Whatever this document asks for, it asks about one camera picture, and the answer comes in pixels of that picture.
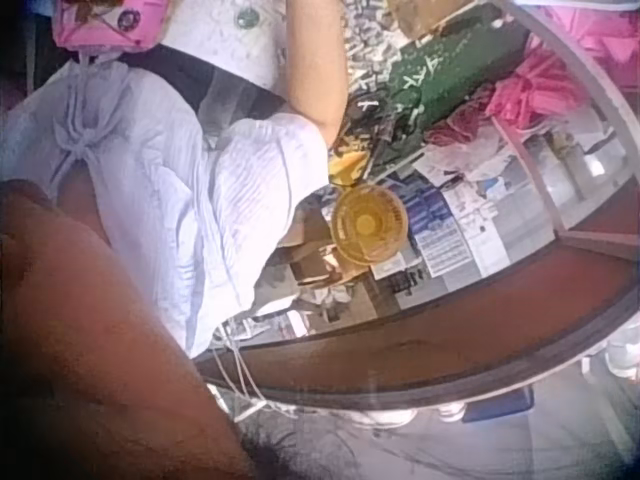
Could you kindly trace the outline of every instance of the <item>package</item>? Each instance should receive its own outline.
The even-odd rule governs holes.
[[[53,37],[89,55],[139,52],[158,43],[170,0],[57,0]]]

